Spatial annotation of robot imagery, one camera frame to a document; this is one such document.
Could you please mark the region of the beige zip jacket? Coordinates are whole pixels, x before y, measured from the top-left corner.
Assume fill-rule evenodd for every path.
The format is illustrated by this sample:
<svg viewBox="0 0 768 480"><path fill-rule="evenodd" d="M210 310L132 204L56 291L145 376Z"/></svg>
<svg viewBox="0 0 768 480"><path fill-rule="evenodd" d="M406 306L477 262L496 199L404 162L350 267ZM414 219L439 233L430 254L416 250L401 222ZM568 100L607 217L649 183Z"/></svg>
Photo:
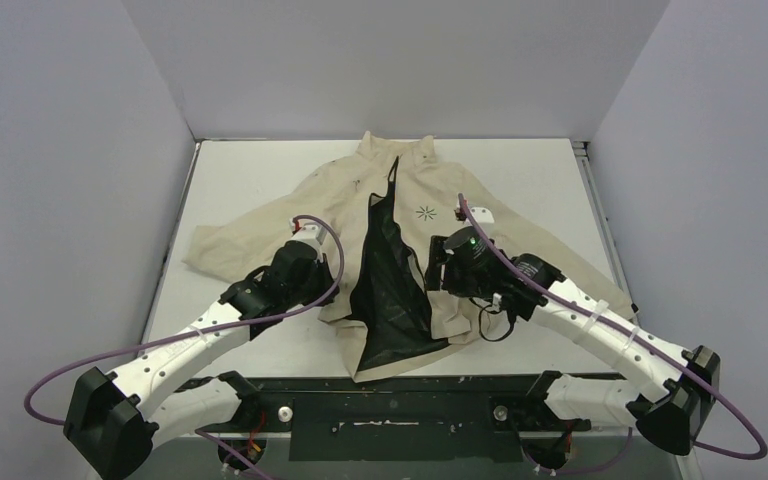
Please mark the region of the beige zip jacket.
<svg viewBox="0 0 768 480"><path fill-rule="evenodd" d="M310 214L337 242L323 250L341 271L339 291L320 312L335 327L341 356L358 382L391 377L455 353L478 336L479 310L425 283L430 240L459 228L459 199L489 209L497 246L538 256L624 317L629 296L552 233L497 199L464 166L440 160L431 137L400 142L365 134L356 151L330 161L290 194L224 226L198 226L185 262L237 282L268 264L287 241L289 220Z"/></svg>

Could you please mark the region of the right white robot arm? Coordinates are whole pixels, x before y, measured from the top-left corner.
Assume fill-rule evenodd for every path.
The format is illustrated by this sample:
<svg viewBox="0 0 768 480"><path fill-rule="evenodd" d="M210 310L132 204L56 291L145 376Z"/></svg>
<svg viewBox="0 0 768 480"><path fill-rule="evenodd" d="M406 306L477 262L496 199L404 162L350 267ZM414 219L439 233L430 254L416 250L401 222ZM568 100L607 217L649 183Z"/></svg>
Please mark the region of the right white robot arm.
<svg viewBox="0 0 768 480"><path fill-rule="evenodd" d="M640 329L536 255L502 261L471 226L432 237L426 282L484 301L511 322L552 330L621 375L619 381L557 376L525 402L534 425L583 419L629 426L663 451L689 454L716 402L699 384L719 384L721 358L712 349L687 349Z"/></svg>

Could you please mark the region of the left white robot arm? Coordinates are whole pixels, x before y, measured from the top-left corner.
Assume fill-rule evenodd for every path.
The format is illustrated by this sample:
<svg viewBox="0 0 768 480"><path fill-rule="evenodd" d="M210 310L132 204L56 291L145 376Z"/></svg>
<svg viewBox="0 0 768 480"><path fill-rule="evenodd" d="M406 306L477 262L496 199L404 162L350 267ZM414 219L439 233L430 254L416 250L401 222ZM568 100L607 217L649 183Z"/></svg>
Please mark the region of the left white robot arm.
<svg viewBox="0 0 768 480"><path fill-rule="evenodd" d="M101 478L127 478L156 447L202 427L227 422L244 430L257 421L254 388L241 375L189 382L296 307L307 310L335 296L323 242L320 228L300 228L270 264L232 284L171 343L153 343L108 373L93 367L78 378L63 431Z"/></svg>

